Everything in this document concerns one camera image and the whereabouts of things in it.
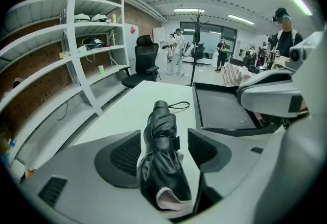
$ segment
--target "white table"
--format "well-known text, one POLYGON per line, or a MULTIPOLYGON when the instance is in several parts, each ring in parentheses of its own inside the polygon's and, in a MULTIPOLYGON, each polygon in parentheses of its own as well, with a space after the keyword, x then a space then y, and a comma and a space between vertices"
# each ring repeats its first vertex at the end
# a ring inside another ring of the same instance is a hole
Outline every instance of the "white table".
POLYGON ((164 100, 169 105, 181 101, 190 103, 189 108, 185 110, 171 109, 171 113, 176 115, 177 136, 180 136, 181 146, 179 152, 184 154, 182 166, 190 185, 194 204, 198 191, 200 171, 188 150, 188 128, 196 127, 191 87, 143 81, 92 124, 75 145, 122 132, 141 130, 142 152, 138 160, 140 161, 145 154, 143 131, 153 110, 153 105, 158 100, 164 100))

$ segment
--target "white shelf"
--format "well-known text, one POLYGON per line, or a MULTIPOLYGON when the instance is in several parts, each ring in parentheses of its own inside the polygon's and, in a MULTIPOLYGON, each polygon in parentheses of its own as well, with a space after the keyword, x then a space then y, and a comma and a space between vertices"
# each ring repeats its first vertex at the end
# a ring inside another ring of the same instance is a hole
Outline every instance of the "white shelf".
POLYGON ((46 135, 34 136, 35 142, 27 141, 18 154, 19 158, 25 159, 25 166, 28 169, 38 169, 52 158, 70 136, 85 123, 95 110, 92 106, 80 103, 71 110, 68 110, 63 120, 57 121, 46 132, 46 135))
POLYGON ((75 14, 107 15, 116 8, 121 8, 121 4, 106 0, 75 0, 75 14))
POLYGON ((33 23, 59 18, 66 5, 67 0, 26 0, 19 3, 7 12, 0 31, 0 38, 4 39, 13 32, 33 23))
POLYGON ((32 134, 32 132, 60 105, 65 101, 76 95, 82 90, 82 87, 79 85, 70 85, 51 96, 44 104, 37 108, 33 114, 24 122, 20 127, 18 133, 14 138, 15 147, 12 148, 12 151, 9 155, 9 164, 15 159, 16 154, 32 134))
POLYGON ((122 68, 125 67, 129 67, 129 65, 115 65, 115 66, 111 66, 107 69, 104 70, 104 74, 100 74, 99 71, 97 71, 96 73, 87 76, 87 82, 89 85, 96 83, 99 80, 102 80, 103 78, 106 78, 107 76, 110 76, 116 72, 119 72, 122 68))
POLYGON ((0 102, 0 112, 3 111, 3 109, 8 105, 11 100, 13 100, 19 93, 21 93, 26 87, 31 85, 33 82, 38 80, 43 75, 47 74, 48 72, 66 64, 67 62, 71 61, 71 57, 66 57, 64 59, 61 59, 59 61, 56 61, 41 70, 37 71, 36 73, 32 74, 25 80, 23 80, 15 89, 12 89, 7 96, 0 102))
POLYGON ((20 37, 4 47, 0 51, 0 57, 13 61, 28 51, 60 40, 66 28, 66 24, 60 24, 20 37))
POLYGON ((93 55, 93 53, 94 54, 99 54, 99 53, 110 51, 110 50, 124 49, 124 48, 125 48, 124 45, 115 45, 115 46, 111 46, 111 47, 103 47, 103 48, 99 48, 99 49, 92 49, 90 51, 87 51, 86 53, 80 53, 80 58, 85 57, 85 56, 89 56, 89 55, 93 55))
POLYGON ((106 23, 106 22, 76 22, 75 35, 87 34, 104 34, 116 27, 123 27, 121 23, 106 23))
POLYGON ((126 89, 126 87, 122 85, 121 81, 115 81, 108 86, 96 84, 91 86, 91 90, 100 107, 104 106, 108 101, 114 98, 117 94, 121 93, 124 89, 126 89))

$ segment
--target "shelf unit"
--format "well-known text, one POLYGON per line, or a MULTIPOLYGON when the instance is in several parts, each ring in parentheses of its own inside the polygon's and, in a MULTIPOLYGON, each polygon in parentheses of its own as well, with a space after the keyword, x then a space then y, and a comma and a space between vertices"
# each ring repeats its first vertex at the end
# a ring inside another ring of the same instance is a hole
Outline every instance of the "shelf unit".
POLYGON ((8 11, 1 36, 6 38, 26 26, 59 16, 63 17, 62 24, 27 34, 0 50, 2 72, 23 56, 54 42, 61 41, 64 52, 63 59, 35 72, 10 91, 0 103, 0 112, 26 87, 62 65, 67 66, 73 82, 46 100, 20 127, 14 137, 15 146, 10 151, 10 165, 18 159, 26 168, 39 168, 93 114, 101 116, 102 107, 125 89, 119 81, 124 73, 122 68, 129 66, 125 47, 124 1, 117 4, 106 0, 27 0, 8 11), (108 15, 117 8, 122 13, 121 23, 74 23, 75 14, 108 15), (77 36, 106 34, 109 41, 113 30, 116 34, 115 45, 85 53, 78 51, 77 36), (111 66, 105 68, 104 74, 98 71, 85 75, 81 58, 105 52, 109 55, 111 66), (63 120, 58 120, 58 114, 65 112, 65 103, 67 112, 63 120))

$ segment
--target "floor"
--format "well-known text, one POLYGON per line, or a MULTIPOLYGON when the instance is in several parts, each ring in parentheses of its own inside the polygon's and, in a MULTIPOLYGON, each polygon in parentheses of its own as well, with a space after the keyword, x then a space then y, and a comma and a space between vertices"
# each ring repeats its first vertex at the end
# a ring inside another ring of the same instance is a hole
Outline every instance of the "floor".
MULTIPOLYGON (((156 65, 159 67, 159 75, 161 77, 157 78, 157 82, 187 85, 191 82, 193 65, 191 63, 183 63, 185 69, 185 75, 179 77, 177 75, 166 74, 167 58, 165 56, 165 51, 159 51, 156 58, 156 65)), ((194 82, 197 83, 208 83, 208 84, 223 84, 223 70, 220 73, 215 72, 214 67, 210 65, 200 65, 196 66, 194 72, 194 82)))

